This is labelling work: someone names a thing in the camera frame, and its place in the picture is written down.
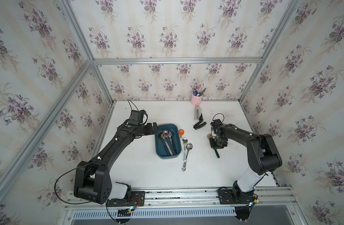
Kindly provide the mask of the silver spoon pink handle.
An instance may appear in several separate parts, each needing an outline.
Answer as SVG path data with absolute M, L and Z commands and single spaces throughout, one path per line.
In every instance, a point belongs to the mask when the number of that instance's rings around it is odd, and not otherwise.
M 170 140 L 169 140 L 169 138 L 168 138 L 168 130 L 164 130 L 164 131 L 163 131 L 163 134 L 164 134 L 164 136 L 165 136 L 166 141 L 168 142 L 168 144 L 169 144 L 169 146 L 170 146 L 170 149 L 171 149 L 171 151 L 172 151 L 172 154 L 174 155 L 172 144 L 171 144 L 171 142 L 170 142 Z

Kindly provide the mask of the orange plastic spoon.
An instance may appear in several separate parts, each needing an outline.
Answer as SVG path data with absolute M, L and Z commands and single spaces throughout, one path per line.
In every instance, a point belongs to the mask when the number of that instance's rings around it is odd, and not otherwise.
M 180 138 L 183 137 L 184 133 L 185 133 L 185 132 L 184 132 L 183 129 L 180 129 L 180 130 L 178 131 L 178 134 L 179 134 Z

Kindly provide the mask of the small silver spoon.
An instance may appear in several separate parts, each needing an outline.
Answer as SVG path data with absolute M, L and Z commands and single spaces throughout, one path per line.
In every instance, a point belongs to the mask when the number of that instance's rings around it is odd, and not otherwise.
M 186 159 L 187 159 L 187 144 L 188 144 L 188 139 L 185 138 L 185 137 L 183 137 L 183 138 L 182 138 L 182 142 L 183 142 L 183 147 L 184 147 L 184 149 L 183 149 L 183 154 L 184 154 L 184 156 L 183 156 L 183 161 L 185 162 Z

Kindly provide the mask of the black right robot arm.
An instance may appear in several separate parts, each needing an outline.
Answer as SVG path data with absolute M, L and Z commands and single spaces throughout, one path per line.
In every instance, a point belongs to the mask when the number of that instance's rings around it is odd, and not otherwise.
M 210 146 L 214 150 L 227 147 L 229 140 L 246 147 L 248 168 L 234 184 L 238 194 L 252 192 L 264 175 L 282 166 L 279 151 L 269 134 L 255 134 L 220 120 L 211 122 L 211 131 L 214 135 L 210 138 Z

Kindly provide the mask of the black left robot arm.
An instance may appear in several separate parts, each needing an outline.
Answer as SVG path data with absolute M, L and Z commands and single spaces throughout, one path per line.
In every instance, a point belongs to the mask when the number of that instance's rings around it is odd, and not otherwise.
M 138 137 L 154 135 L 157 123 L 130 125 L 123 123 L 103 150 L 88 162 L 81 161 L 75 173 L 74 197 L 104 204 L 108 200 L 130 201 L 128 184 L 113 182 L 110 170 L 122 151 Z

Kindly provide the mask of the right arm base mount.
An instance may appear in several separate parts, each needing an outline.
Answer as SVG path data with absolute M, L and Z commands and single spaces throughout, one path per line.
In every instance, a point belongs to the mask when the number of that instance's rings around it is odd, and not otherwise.
M 258 201 L 254 191 L 242 192 L 238 186 L 232 188 L 221 187 L 217 191 L 220 204 L 241 204 L 251 206 Z

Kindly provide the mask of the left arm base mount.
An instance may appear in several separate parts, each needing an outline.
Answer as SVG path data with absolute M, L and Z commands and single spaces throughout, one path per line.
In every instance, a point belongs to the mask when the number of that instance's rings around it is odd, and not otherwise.
M 106 201 L 107 207 L 128 207 L 144 206 L 145 201 L 145 191 L 132 191 L 127 193 L 126 197 L 123 199 L 110 199 Z

